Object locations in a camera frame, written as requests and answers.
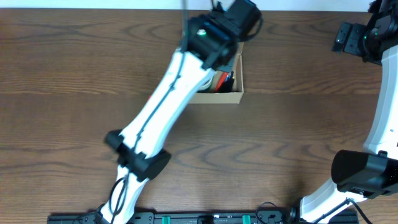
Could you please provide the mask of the orange lighter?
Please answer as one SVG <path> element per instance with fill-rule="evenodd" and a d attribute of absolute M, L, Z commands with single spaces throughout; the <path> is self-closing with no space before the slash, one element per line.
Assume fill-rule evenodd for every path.
<path fill-rule="evenodd" d="M 219 89 L 221 88 L 222 84 L 225 82 L 225 80 L 228 78 L 229 73 L 228 72 L 223 72 L 220 79 L 218 80 L 216 87 L 215 87 L 215 92 L 218 92 Z"/>

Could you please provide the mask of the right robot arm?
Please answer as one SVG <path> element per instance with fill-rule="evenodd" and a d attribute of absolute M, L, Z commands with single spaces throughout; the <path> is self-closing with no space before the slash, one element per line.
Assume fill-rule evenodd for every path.
<path fill-rule="evenodd" d="M 349 206 L 397 193 L 397 0 L 376 0 L 366 25 L 342 23 L 332 50 L 382 67 L 376 113 L 363 151 L 340 150 L 331 177 L 300 199 L 291 223 L 349 223 Z"/>

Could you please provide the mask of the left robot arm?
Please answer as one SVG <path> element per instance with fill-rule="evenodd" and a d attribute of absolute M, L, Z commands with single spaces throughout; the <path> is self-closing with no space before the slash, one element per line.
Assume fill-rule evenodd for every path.
<path fill-rule="evenodd" d="M 192 18 L 186 1 L 182 7 L 182 39 L 163 79 L 134 120 L 105 137 L 118 154 L 118 174 L 95 223 L 127 223 L 131 219 L 145 184 L 156 178 L 171 158 L 164 142 L 184 108 L 201 86 L 233 61 L 239 43 L 253 39 L 251 30 L 263 22 L 256 4 L 248 0 L 234 1 L 227 10 L 214 3 L 209 13 Z"/>

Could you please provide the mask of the black cone glue bottle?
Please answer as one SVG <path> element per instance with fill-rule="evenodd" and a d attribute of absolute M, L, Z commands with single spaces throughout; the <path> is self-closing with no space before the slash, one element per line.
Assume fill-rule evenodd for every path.
<path fill-rule="evenodd" d="M 230 72 L 220 86 L 219 89 L 220 93 L 231 92 L 233 89 L 233 83 L 234 83 L 234 72 Z"/>

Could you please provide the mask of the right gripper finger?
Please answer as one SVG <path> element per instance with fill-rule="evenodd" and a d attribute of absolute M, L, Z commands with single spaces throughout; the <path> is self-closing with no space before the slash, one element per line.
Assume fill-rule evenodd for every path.
<path fill-rule="evenodd" d="M 333 46 L 331 48 L 332 52 L 341 53 L 348 41 L 348 37 L 351 33 L 353 25 L 348 22 L 343 22 L 336 33 L 335 40 L 333 42 Z"/>
<path fill-rule="evenodd" d="M 367 31 L 367 27 L 357 23 L 349 25 L 348 38 L 343 52 L 355 56 L 364 56 L 366 51 L 363 47 L 363 37 Z"/>

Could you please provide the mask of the cardboard box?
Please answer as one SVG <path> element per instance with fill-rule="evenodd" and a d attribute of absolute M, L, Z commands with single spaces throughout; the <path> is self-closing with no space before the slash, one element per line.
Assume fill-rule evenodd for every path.
<path fill-rule="evenodd" d="M 238 44 L 236 55 L 229 63 L 221 67 L 215 75 L 211 87 L 207 91 L 196 92 L 190 100 L 190 104 L 239 104 L 244 93 L 243 88 L 243 47 L 244 43 Z M 233 89 L 228 93 L 215 92 L 215 87 L 223 72 L 234 72 Z"/>

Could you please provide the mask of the white tape roll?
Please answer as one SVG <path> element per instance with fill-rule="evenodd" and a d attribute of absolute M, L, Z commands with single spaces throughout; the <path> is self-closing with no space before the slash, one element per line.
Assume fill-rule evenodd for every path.
<path fill-rule="evenodd" d="M 207 90 L 211 87 L 212 83 L 213 83 L 213 80 L 212 80 L 212 79 L 208 80 L 206 83 L 204 83 L 204 84 L 198 89 L 198 92 L 200 92 L 200 91 L 207 91 Z"/>

